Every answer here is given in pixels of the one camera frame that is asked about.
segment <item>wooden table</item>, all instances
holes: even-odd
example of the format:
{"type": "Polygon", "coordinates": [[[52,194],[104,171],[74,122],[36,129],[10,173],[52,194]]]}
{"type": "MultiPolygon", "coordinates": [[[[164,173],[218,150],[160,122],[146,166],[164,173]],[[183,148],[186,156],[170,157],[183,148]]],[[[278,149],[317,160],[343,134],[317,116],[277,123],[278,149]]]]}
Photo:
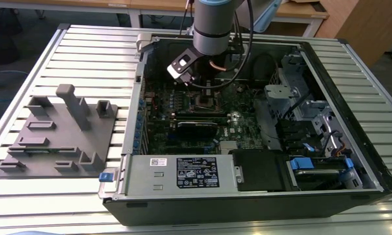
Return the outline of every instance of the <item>wooden table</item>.
{"type": "MultiPolygon", "coordinates": [[[[0,0],[0,7],[130,14],[131,24],[142,28],[143,15],[183,16],[187,0],[0,0]]],[[[289,2],[278,10],[274,22],[309,24],[305,37],[314,37],[327,12],[309,3],[289,2]]]]}

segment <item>blue tab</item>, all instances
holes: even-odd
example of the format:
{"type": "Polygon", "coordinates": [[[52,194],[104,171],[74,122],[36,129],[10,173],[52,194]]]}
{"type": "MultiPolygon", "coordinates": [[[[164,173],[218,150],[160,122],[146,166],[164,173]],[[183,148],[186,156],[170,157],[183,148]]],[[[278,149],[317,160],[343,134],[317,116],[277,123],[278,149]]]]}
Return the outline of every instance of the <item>blue tab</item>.
{"type": "Polygon", "coordinates": [[[315,152],[315,148],[311,145],[309,145],[307,143],[303,143],[303,145],[307,147],[310,152],[315,152]]]}
{"type": "Polygon", "coordinates": [[[114,173],[103,172],[99,175],[100,182],[114,182],[114,173]]]}
{"type": "Polygon", "coordinates": [[[291,160],[291,167],[293,167],[293,170],[298,170],[298,164],[297,164],[295,159],[291,160]]]}
{"type": "Polygon", "coordinates": [[[351,169],[351,168],[355,167],[355,164],[354,164],[354,162],[353,162],[353,159],[347,158],[347,159],[345,159],[345,161],[346,161],[346,165],[347,165],[347,168],[349,168],[349,169],[351,169]]]}
{"type": "Polygon", "coordinates": [[[294,158],[294,160],[291,160],[291,167],[293,170],[314,169],[311,158],[294,158]]]}

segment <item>white sticker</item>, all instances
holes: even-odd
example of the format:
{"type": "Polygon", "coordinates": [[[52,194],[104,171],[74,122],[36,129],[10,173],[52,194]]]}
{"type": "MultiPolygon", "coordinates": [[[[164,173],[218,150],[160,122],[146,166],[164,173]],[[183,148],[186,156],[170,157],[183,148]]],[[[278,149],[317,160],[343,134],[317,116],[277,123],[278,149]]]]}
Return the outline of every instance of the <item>white sticker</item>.
{"type": "Polygon", "coordinates": [[[116,6],[116,7],[127,7],[127,5],[126,4],[108,4],[110,6],[116,6]]]}
{"type": "Polygon", "coordinates": [[[167,158],[152,158],[150,166],[167,166],[167,158]]]}
{"type": "Polygon", "coordinates": [[[321,15],[313,15],[313,18],[326,18],[327,16],[321,16],[321,15]]]}

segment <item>barcode sticker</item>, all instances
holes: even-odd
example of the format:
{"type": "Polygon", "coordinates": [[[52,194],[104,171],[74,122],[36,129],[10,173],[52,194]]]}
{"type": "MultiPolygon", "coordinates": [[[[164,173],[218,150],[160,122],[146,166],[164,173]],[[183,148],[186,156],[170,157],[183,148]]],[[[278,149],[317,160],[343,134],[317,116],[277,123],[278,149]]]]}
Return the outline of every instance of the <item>barcode sticker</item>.
{"type": "Polygon", "coordinates": [[[150,166],[167,166],[167,158],[152,158],[150,166]]]}

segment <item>white table leg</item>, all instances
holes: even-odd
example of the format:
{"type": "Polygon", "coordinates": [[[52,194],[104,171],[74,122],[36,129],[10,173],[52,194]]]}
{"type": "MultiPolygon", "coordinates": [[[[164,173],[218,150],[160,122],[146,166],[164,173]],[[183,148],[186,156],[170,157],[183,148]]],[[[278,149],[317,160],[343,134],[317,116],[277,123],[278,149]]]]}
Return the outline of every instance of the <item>white table leg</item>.
{"type": "Polygon", "coordinates": [[[140,10],[139,9],[128,9],[130,17],[131,17],[131,26],[132,28],[143,28],[140,21],[140,10]]]}
{"type": "Polygon", "coordinates": [[[314,38],[317,32],[319,31],[322,23],[323,23],[323,19],[314,19],[311,24],[309,24],[309,27],[303,33],[303,37],[314,38]]]}

